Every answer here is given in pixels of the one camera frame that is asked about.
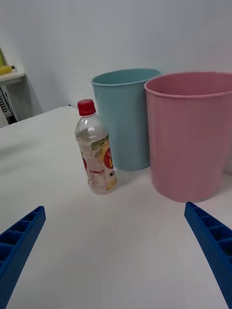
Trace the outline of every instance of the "clear plastic bottle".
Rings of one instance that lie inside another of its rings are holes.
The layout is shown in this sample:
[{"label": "clear plastic bottle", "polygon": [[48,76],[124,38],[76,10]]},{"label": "clear plastic bottle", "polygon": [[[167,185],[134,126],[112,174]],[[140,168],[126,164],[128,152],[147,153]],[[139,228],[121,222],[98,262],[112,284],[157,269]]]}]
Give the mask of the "clear plastic bottle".
[{"label": "clear plastic bottle", "polygon": [[88,176],[90,189],[96,194],[106,194],[117,183],[111,158],[109,132],[96,115],[90,99],[77,103],[81,117],[75,130],[76,140]]}]

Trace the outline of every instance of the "bucket rim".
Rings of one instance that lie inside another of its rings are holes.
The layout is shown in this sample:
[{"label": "bucket rim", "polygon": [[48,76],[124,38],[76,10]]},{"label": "bucket rim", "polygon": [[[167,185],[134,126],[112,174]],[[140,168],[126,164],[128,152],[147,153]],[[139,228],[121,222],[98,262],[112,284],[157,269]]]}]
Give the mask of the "bucket rim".
[{"label": "bucket rim", "polygon": [[165,98],[211,98],[211,97],[221,97],[221,96],[225,96],[225,95],[228,95],[228,94],[232,94],[232,89],[230,91],[226,91],[226,92],[219,92],[219,93],[210,93],[210,94],[205,94],[205,95],[189,95],[189,96],[186,96],[186,95],[170,95],[170,94],[165,94],[165,93],[161,93],[161,92],[157,92],[157,91],[154,91],[154,90],[151,90],[148,88],[148,84],[150,82],[152,82],[154,79],[157,79],[157,78],[163,78],[163,77],[166,77],[166,76],[174,76],[174,75],[185,75],[185,74],[192,74],[192,73],[215,73],[215,74],[223,74],[223,75],[231,75],[232,76],[232,73],[230,72],[218,72],[218,71],[189,71],[189,72],[180,72],[180,73],[171,73],[171,74],[165,74],[165,75],[161,75],[161,76],[157,76],[155,78],[152,78],[150,80],[148,80],[145,85],[144,85],[144,89],[148,92],[148,93],[151,93],[155,96],[158,96],[158,97],[165,97]]},{"label": "bucket rim", "polygon": [[[116,73],[116,72],[124,72],[124,71],[133,71],[133,70],[148,70],[148,71],[153,71],[154,73],[156,73],[156,75],[153,76],[153,77],[150,77],[150,78],[146,78],[146,79],[141,80],[141,81],[135,81],[135,82],[129,82],[129,83],[119,83],[119,84],[101,84],[101,83],[96,83],[96,82],[94,81],[95,79],[97,79],[97,78],[99,78],[99,77],[101,77],[101,76],[107,75],[107,74]],[[100,86],[100,87],[128,86],[128,85],[133,85],[133,84],[142,84],[142,83],[145,83],[145,82],[150,81],[151,79],[155,79],[155,78],[158,77],[158,76],[161,76],[161,72],[158,71],[157,69],[153,69],[153,68],[122,69],[122,70],[109,71],[109,72],[106,72],[106,73],[97,75],[97,76],[95,76],[95,77],[92,79],[92,84],[93,84],[94,86]]]}]

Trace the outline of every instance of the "white shelf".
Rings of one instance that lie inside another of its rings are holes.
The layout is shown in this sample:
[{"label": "white shelf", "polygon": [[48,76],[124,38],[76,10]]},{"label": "white shelf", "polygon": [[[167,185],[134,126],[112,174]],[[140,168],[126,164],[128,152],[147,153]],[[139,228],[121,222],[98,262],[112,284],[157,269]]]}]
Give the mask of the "white shelf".
[{"label": "white shelf", "polygon": [[21,81],[23,76],[25,76],[25,73],[17,71],[0,75],[0,86],[18,83]]}]

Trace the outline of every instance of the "light blue plastic bin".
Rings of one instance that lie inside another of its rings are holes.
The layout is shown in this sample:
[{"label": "light blue plastic bin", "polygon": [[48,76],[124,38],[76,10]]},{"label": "light blue plastic bin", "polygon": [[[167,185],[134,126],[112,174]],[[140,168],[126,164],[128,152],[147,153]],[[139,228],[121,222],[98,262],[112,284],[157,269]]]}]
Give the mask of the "light blue plastic bin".
[{"label": "light blue plastic bin", "polygon": [[109,130],[113,164],[118,169],[150,166],[144,84],[159,75],[155,69],[130,69],[93,79],[99,114]]}]

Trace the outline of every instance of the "trash can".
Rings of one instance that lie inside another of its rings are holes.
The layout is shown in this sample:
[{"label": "trash can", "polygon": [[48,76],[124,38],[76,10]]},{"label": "trash can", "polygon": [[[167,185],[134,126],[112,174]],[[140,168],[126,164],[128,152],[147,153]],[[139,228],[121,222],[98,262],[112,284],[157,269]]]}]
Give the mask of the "trash can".
[{"label": "trash can", "polygon": [[164,75],[145,89],[155,188],[183,202],[213,195],[232,137],[232,74]]},{"label": "trash can", "polygon": [[130,69],[93,79],[99,114],[109,130],[113,164],[118,169],[150,165],[144,84],[159,74],[154,69]]}]

